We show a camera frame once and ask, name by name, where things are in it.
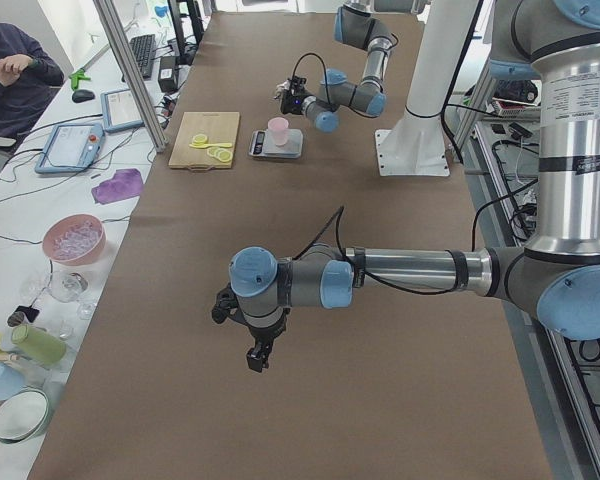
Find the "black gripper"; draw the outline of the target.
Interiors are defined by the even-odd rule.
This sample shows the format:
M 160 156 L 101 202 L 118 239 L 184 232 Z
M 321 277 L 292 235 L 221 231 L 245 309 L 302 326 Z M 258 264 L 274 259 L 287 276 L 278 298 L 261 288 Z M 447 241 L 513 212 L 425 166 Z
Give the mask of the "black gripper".
M 246 360 L 250 370 L 263 371 L 269 367 L 269 355 L 275 339 L 286 330 L 288 309 L 277 307 L 268 314 L 256 316 L 243 312 L 254 346 L 247 351 Z
M 284 90 L 281 95 L 280 111 L 283 115 L 304 115 L 305 102 L 313 100 L 313 96 L 307 92 L 294 92 L 292 90 Z

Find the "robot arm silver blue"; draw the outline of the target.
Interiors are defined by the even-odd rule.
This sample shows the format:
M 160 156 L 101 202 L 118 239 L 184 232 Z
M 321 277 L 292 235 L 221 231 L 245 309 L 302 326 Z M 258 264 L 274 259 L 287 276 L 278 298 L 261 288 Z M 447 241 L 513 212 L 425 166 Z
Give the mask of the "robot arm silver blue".
M 276 87 L 280 113 L 302 116 L 321 132 L 330 133 L 340 124 L 339 111 L 346 109 L 364 118 L 379 117 L 386 105 L 385 74 L 398 44 L 396 35 L 371 13 L 369 1 L 346 1 L 335 13 L 333 38 L 365 55 L 357 80 L 333 66 L 316 52 L 306 52 L 295 62 L 290 75 Z M 319 62 L 315 90 L 299 73 L 301 63 L 314 58 Z
M 371 17 L 368 1 L 347 1 L 338 9 L 336 41 L 368 51 L 360 85 L 344 73 L 324 69 L 319 95 L 292 76 L 282 85 L 282 114 L 304 115 L 323 132 L 338 126 L 337 109 L 382 112 L 385 62 L 395 46 L 385 25 Z M 451 60 L 434 60 L 434 49 L 460 40 L 441 33 L 451 10 L 434 5 L 425 28 L 403 118 L 392 130 L 378 130 L 382 175 L 441 176 L 444 153 L 434 160 L 430 141 L 444 127 L 443 84 L 452 80 Z M 276 258 L 252 246 L 229 264 L 227 300 L 212 312 L 245 325 L 254 346 L 250 369 L 262 372 L 275 339 L 286 329 L 291 307 L 348 307 L 365 279 L 402 292 L 437 296 L 473 291 L 514 304 L 546 329 L 570 340 L 600 339 L 600 1 L 496 1 L 490 73 L 500 80 L 539 79 L 536 228 L 522 247 L 471 251 L 343 248 L 339 225 L 344 206 L 297 255 Z

